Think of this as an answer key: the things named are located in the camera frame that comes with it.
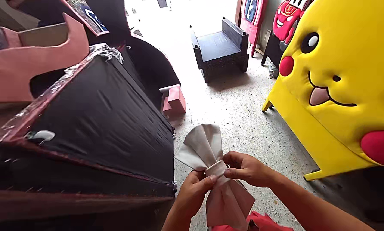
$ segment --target fabric bow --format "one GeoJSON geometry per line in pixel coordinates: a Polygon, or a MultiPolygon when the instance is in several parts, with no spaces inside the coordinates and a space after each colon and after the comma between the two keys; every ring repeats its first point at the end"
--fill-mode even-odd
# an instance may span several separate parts
{"type": "Polygon", "coordinates": [[[215,124],[201,124],[190,131],[175,159],[196,171],[206,171],[207,176],[218,180],[206,200],[206,225],[230,225],[246,231],[248,216],[255,199],[239,180],[227,179],[228,168],[222,160],[220,128],[215,124]]]}

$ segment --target yellow chair leg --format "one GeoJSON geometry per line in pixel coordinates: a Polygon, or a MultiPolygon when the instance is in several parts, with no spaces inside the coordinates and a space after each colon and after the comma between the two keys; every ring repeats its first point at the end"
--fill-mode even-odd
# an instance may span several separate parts
{"type": "Polygon", "coordinates": [[[270,106],[271,106],[272,102],[269,101],[268,99],[266,99],[265,103],[263,104],[263,107],[262,107],[262,112],[265,112],[270,106]]]}
{"type": "Polygon", "coordinates": [[[331,176],[331,174],[325,174],[322,170],[319,170],[316,172],[305,174],[304,179],[307,181],[313,181],[313,180],[320,179],[320,178],[323,178],[326,176],[331,176]]]}

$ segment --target person's right hand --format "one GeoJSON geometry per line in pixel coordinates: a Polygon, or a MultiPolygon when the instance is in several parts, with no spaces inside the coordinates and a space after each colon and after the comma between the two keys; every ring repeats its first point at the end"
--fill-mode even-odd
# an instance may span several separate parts
{"type": "Polygon", "coordinates": [[[248,154],[230,151],[223,156],[223,162],[230,165],[225,170],[226,178],[244,180],[253,186],[271,187],[282,177],[280,173],[248,154]]]}

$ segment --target red cheek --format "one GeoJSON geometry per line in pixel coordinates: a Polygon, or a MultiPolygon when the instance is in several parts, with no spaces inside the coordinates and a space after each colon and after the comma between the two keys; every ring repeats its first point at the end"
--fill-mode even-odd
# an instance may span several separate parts
{"type": "Polygon", "coordinates": [[[370,159],[384,165],[384,131],[365,134],[360,145],[370,159]]]}
{"type": "Polygon", "coordinates": [[[291,56],[286,56],[280,61],[279,72],[282,76],[288,76],[293,71],[293,65],[295,61],[291,56]]]}

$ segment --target wall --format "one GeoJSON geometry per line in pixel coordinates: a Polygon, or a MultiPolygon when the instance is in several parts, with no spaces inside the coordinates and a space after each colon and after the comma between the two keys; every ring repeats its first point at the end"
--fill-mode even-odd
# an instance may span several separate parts
{"type": "Polygon", "coordinates": [[[259,34],[258,44],[261,50],[265,50],[267,40],[269,39],[270,31],[272,31],[273,19],[277,8],[284,0],[267,0],[267,7],[265,12],[265,18],[261,25],[261,32],[259,34]]]}

